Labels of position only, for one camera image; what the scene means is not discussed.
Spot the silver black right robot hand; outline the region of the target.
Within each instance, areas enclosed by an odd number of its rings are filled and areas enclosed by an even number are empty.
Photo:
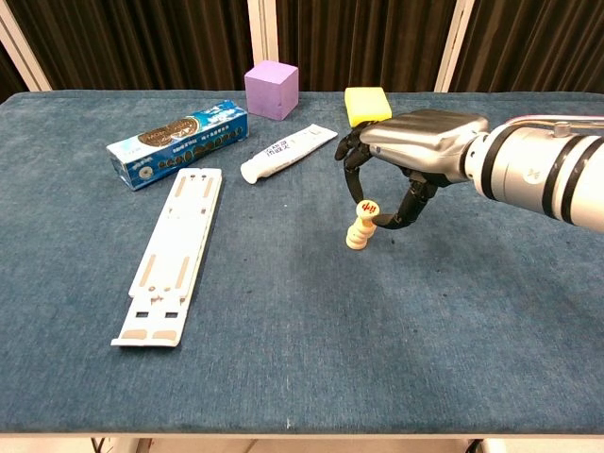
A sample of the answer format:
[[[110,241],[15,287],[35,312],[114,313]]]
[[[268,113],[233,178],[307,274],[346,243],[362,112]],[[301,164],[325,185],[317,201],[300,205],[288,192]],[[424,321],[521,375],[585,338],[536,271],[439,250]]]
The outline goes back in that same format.
[[[371,158],[398,167],[410,181],[395,213],[372,219],[377,227],[400,229],[414,223],[438,189],[465,182],[464,160],[474,141],[485,136],[488,120],[474,113],[419,109],[383,121],[364,121],[343,137],[334,159],[344,163],[348,190],[364,199],[360,168]]]

